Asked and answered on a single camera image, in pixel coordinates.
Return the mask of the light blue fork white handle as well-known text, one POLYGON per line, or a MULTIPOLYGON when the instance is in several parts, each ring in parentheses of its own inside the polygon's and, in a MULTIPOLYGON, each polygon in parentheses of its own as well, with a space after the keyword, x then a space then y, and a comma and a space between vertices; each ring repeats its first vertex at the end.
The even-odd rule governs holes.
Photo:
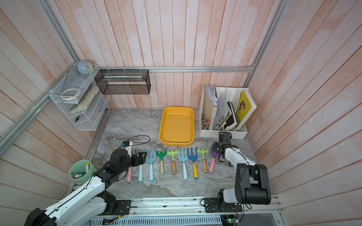
POLYGON ((153 171, 153 163, 156 161, 156 150, 149 150, 147 151, 146 162, 150 165, 149 171, 149 179, 150 181, 154 181, 154 171, 153 171))

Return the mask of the light blue fork teal handle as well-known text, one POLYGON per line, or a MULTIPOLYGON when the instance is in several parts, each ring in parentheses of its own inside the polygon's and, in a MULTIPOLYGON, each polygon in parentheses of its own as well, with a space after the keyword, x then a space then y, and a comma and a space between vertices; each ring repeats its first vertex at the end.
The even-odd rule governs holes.
MULTIPOLYGON (((136 154, 137 154, 138 157, 142 157, 142 154, 141 154, 140 151, 137 151, 136 154)), ((138 182, 142 182, 142 181, 143 181, 143 172, 142 172, 142 171, 143 171, 143 167, 142 167, 142 166, 143 166, 142 164, 139 166, 138 182)))

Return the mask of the dark green rake wooden handle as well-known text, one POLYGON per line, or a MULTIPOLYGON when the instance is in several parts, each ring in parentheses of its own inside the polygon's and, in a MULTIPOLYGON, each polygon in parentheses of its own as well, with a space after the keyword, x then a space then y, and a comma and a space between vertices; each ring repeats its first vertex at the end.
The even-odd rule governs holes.
POLYGON ((160 173, 165 174, 164 171, 164 157, 167 155, 167 151, 156 151, 156 156, 160 158, 160 173))

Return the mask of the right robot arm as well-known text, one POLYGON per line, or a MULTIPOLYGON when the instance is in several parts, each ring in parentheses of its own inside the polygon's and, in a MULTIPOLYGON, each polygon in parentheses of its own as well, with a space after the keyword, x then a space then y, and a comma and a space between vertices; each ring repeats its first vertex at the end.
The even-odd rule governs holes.
POLYGON ((267 168, 248 159, 236 145, 233 145, 231 133, 220 132, 219 141, 213 143, 212 151, 236 169, 234 188, 221 189, 217 194, 217 205, 221 211, 230 211, 237 204, 271 203, 267 168))

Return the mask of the dark blue rake yellow handle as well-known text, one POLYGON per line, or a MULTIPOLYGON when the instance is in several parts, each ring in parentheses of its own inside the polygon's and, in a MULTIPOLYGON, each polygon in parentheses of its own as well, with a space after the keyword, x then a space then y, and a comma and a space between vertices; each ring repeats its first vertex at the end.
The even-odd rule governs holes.
POLYGON ((198 159, 198 154, 193 152, 193 148, 191 147, 190 149, 187 150, 187 157, 188 159, 190 159, 192 161, 193 164, 193 175, 194 175, 194 179, 198 179, 199 178, 199 174, 198 174, 198 169, 196 166, 196 160, 198 159))

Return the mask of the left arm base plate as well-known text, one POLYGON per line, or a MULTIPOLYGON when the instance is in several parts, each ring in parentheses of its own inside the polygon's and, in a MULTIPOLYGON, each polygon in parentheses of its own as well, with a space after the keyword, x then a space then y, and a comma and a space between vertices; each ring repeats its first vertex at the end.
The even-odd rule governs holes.
POLYGON ((124 216, 129 215, 131 200, 115 200, 107 204, 106 209, 100 215, 124 216))

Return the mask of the purple fork pink handle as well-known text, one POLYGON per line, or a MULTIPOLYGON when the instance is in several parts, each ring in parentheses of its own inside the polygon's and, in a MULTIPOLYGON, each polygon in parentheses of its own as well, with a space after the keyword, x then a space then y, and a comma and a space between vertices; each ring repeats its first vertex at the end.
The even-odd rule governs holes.
POLYGON ((128 172, 127 172, 127 177, 126 177, 126 182, 129 184, 131 183, 132 181, 132 167, 130 167, 128 169, 128 172))

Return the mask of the light green rake wooden handle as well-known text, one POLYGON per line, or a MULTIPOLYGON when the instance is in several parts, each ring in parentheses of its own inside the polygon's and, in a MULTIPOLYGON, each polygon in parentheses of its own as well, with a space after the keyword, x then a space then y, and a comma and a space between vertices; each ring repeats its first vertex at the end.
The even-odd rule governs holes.
POLYGON ((206 158, 205 158, 205 155, 208 153, 208 149, 198 148, 197 153, 202 155, 204 173, 208 173, 207 162, 206 162, 206 158))

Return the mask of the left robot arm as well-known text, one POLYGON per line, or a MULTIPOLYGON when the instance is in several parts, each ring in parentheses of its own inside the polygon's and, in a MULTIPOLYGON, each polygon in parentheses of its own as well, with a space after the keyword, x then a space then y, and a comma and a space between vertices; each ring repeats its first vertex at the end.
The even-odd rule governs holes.
POLYGON ((76 226, 102 213, 116 215, 116 197, 106 189, 119 180, 129 168, 143 165, 146 152, 129 155, 126 149, 117 149, 110 160, 98 169, 82 186, 44 210, 33 210, 26 226, 76 226))

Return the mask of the purple rake pink handle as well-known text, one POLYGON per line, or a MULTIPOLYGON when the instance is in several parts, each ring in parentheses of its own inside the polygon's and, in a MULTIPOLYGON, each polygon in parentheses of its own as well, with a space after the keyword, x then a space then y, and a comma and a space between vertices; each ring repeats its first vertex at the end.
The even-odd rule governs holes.
POLYGON ((209 172, 210 172, 210 173, 213 173, 213 172, 214 172, 214 168, 215 168, 216 159, 219 158, 219 156, 220 156, 220 154, 219 154, 219 148, 218 148, 218 143, 217 143, 217 142, 214 142, 214 143, 212 144, 210 153, 211 153, 213 159, 212 159, 211 164, 210 164, 209 172))

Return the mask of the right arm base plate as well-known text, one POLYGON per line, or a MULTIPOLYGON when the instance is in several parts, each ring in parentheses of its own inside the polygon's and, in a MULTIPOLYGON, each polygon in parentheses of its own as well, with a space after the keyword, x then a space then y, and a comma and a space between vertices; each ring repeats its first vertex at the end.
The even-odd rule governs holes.
POLYGON ((241 204, 225 203, 219 201, 217 198, 203 198, 200 204, 205 208, 206 213, 222 213, 222 212, 241 213, 243 211, 241 204))

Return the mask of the light green rake wood handle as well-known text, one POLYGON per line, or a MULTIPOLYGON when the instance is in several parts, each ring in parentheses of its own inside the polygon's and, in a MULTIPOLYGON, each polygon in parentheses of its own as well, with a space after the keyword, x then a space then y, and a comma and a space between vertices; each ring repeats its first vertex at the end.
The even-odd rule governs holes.
POLYGON ((176 175, 176 163, 175 163, 175 155, 178 154, 178 150, 167 150, 167 155, 171 156, 172 158, 172 173, 176 175))

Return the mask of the light blue trowel white handle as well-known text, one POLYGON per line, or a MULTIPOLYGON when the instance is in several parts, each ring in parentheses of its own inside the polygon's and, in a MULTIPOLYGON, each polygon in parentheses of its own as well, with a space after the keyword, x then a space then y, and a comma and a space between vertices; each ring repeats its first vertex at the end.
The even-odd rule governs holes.
POLYGON ((186 149, 178 150, 178 159, 180 162, 183 163, 183 179, 188 180, 188 174, 187 174, 187 168, 186 168, 186 162, 188 160, 188 157, 187 157, 186 149))

